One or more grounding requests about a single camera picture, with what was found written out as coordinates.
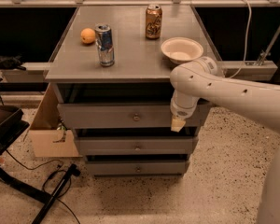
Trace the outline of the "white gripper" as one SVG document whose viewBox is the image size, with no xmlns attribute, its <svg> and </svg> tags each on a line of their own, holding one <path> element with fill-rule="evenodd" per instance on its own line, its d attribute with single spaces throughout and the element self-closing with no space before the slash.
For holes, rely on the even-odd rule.
<svg viewBox="0 0 280 224">
<path fill-rule="evenodd" d="M 176 104 L 170 104 L 170 109 L 171 113 L 173 114 L 171 121 L 171 131 L 179 133 L 186 124 L 185 119 L 189 119 L 193 115 L 196 106 L 183 108 Z"/>
</svg>

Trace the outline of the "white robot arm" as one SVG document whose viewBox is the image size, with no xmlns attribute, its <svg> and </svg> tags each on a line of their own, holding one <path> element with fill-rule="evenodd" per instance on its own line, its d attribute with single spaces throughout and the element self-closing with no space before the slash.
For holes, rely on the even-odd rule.
<svg viewBox="0 0 280 224">
<path fill-rule="evenodd" d="M 170 75 L 171 130 L 180 131 L 203 98 L 280 133 L 280 86 L 220 77 L 217 64 L 202 57 L 175 67 Z M 280 148 L 270 164 L 259 203 L 257 224 L 280 224 Z"/>
</svg>

